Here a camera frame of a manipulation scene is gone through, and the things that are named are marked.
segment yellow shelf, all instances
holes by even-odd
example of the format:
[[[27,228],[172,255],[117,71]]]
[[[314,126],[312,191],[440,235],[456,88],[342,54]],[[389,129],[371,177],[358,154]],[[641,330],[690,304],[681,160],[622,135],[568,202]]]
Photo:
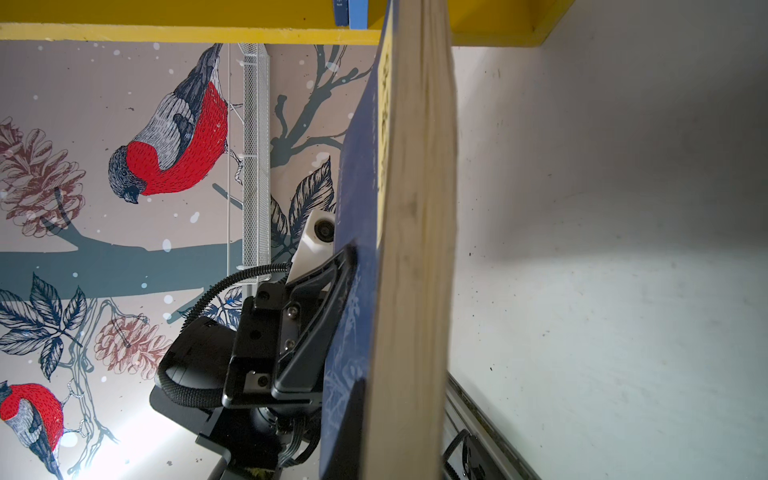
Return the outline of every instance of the yellow shelf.
[[[540,45],[573,0],[448,0],[454,45]],[[1,40],[253,42],[377,45],[386,0],[369,3],[369,30],[339,28],[330,0],[38,0],[9,2]]]

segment bird head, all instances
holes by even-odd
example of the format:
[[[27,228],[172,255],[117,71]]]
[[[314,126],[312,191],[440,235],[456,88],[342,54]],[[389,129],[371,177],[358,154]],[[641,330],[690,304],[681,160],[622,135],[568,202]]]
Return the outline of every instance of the bird head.
[[[0,383],[0,403],[3,403],[11,395],[11,387],[8,386],[8,381]]]
[[[118,148],[109,159],[109,186],[115,195],[129,204],[139,203],[139,195],[147,188],[147,182],[140,179],[128,168],[128,148]]]

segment white wire rack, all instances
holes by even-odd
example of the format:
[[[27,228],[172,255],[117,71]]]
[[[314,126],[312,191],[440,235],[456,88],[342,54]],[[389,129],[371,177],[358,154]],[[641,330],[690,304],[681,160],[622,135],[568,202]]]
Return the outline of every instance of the white wire rack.
[[[267,265],[270,255],[270,56],[263,44],[241,43],[243,52],[243,268]],[[245,280],[258,284],[269,276]]]

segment bird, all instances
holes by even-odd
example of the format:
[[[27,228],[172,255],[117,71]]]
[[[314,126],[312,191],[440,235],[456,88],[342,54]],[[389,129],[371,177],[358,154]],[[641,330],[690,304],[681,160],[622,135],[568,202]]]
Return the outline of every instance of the bird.
[[[144,129],[109,159],[109,184],[131,204],[138,196],[192,188],[227,149],[228,105],[221,95],[221,43],[208,48]]]
[[[37,383],[0,383],[0,418],[10,425],[22,445],[62,480],[56,448],[64,433],[64,413],[54,394]]]

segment wall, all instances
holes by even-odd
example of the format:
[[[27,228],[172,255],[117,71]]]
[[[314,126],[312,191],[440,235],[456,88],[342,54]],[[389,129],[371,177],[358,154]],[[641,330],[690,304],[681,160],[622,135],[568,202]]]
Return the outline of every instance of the wall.
[[[450,371],[546,479],[768,472],[765,2],[455,50]]]
[[[155,193],[129,203],[123,190],[113,191],[109,173],[114,152],[142,131],[210,46],[0,42],[3,478],[54,478],[59,470],[65,478],[207,478],[217,460],[194,444],[194,435],[151,410],[148,396],[181,314],[227,274],[228,206],[221,191],[229,184],[240,197],[234,157],[242,151],[242,124],[229,113],[232,155],[215,132],[227,124],[227,100],[240,111],[237,45],[210,56],[212,76],[206,73],[201,84],[210,97],[200,119],[214,133],[174,147],[178,164],[166,180],[157,174]],[[280,106],[271,119],[278,146],[273,254],[285,260],[309,210],[335,207],[340,142],[375,48],[268,50],[272,105]],[[167,131],[144,140],[158,144],[168,140]],[[180,191],[169,193],[174,189]],[[229,208],[234,271],[241,215]],[[235,327],[240,302],[240,290],[232,289],[207,314]],[[14,387],[21,384],[31,386]],[[45,411],[47,435],[33,445],[37,455],[13,428],[11,410],[21,399]],[[303,475],[311,476],[312,466],[306,468]]]

